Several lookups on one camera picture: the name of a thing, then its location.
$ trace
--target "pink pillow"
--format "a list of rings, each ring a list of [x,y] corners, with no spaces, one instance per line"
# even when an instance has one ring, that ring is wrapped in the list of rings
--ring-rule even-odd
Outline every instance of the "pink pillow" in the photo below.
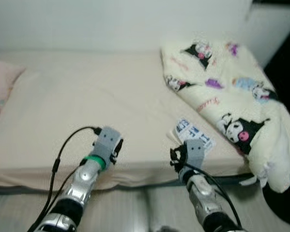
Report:
[[[0,110],[9,98],[15,80],[25,68],[0,61]]]

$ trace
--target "black cord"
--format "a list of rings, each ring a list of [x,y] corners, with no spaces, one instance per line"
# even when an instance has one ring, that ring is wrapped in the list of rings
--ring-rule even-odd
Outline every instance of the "black cord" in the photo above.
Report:
[[[65,180],[62,182],[62,185],[60,186],[58,192],[56,193],[55,197],[53,198],[52,202],[49,204],[49,207],[47,208],[47,210],[45,211],[45,215],[48,213],[48,211],[50,210],[50,208],[53,206],[53,204],[55,203],[57,197],[59,196],[59,194],[61,193],[64,185],[66,184],[66,182],[68,181],[68,179],[71,177],[71,175],[73,175],[75,173],[75,171],[78,169],[75,168],[72,172],[70,172],[70,174],[65,178]]]
[[[50,181],[50,185],[49,185],[49,191],[48,191],[48,196],[47,196],[47,200],[46,200],[46,203],[42,209],[42,211],[40,212],[39,216],[37,217],[37,219],[35,220],[35,222],[30,226],[30,228],[28,229],[27,232],[33,232],[37,226],[41,223],[42,219],[45,217],[46,215],[46,211],[48,209],[48,206],[49,206],[49,203],[50,203],[50,200],[51,200],[51,197],[52,197],[52,194],[53,194],[53,185],[54,185],[54,180],[55,180],[55,175],[56,175],[56,172],[58,171],[58,167],[59,167],[59,164],[60,164],[60,157],[61,157],[61,153],[64,149],[64,147],[66,146],[67,142],[78,132],[82,131],[82,130],[85,130],[85,129],[92,129],[94,131],[94,133],[96,135],[99,135],[100,132],[102,131],[101,128],[99,127],[91,127],[91,126],[87,126],[87,127],[81,127],[79,129],[77,129],[76,131],[74,131],[67,139],[66,141],[63,143],[63,145],[61,146],[61,149],[57,155],[57,158],[54,162],[54,165],[53,165],[53,169],[52,169],[52,177],[51,177],[51,181]]]
[[[235,216],[237,225],[241,228],[242,227],[242,223],[241,223],[241,220],[240,220],[240,218],[239,218],[239,216],[237,214],[237,211],[236,211],[236,209],[235,209],[230,197],[228,196],[227,192],[222,188],[222,186],[210,174],[208,174],[207,172],[203,171],[202,169],[197,168],[197,167],[195,167],[193,165],[190,165],[188,163],[182,163],[182,164],[187,166],[187,167],[189,167],[189,168],[191,168],[191,169],[194,169],[194,170],[200,172],[203,175],[205,175],[207,178],[209,178],[218,187],[218,189],[220,190],[220,192],[222,193],[222,195],[224,196],[226,201],[229,203],[229,205],[231,207],[231,210],[232,210],[232,212],[233,212],[233,214]]]

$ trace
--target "silver robotic arm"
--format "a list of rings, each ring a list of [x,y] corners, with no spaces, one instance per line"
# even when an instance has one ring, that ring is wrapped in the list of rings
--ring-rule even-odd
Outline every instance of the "silver robotic arm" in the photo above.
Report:
[[[245,232],[235,225],[216,200],[216,192],[199,172],[187,167],[200,167],[204,157],[202,140],[186,140],[175,150],[171,149],[171,165],[178,172],[179,180],[187,186],[199,223],[205,232]]]
[[[107,170],[110,163],[116,163],[122,142],[116,130],[110,127],[102,129],[93,151],[75,171],[71,185],[61,194],[35,232],[76,232],[99,173]]]

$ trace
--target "blanket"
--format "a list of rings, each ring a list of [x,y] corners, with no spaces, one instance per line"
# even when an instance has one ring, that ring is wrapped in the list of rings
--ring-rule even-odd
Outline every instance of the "blanket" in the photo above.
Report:
[[[240,150],[262,185],[284,192],[290,115],[248,49],[197,40],[166,45],[161,55],[167,86]]]

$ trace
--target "beige sheet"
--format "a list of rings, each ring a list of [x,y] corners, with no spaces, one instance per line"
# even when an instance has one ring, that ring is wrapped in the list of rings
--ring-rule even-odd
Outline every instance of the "beige sheet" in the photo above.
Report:
[[[3,52],[27,67],[0,115],[0,186],[47,189],[64,140],[85,125],[114,127],[125,139],[117,165],[96,188],[142,186],[177,179],[169,165],[175,144],[166,134],[185,117],[216,141],[202,168],[212,175],[249,172],[236,149],[165,87],[159,52],[97,54]],[[91,150],[90,131],[67,145],[55,189]]]

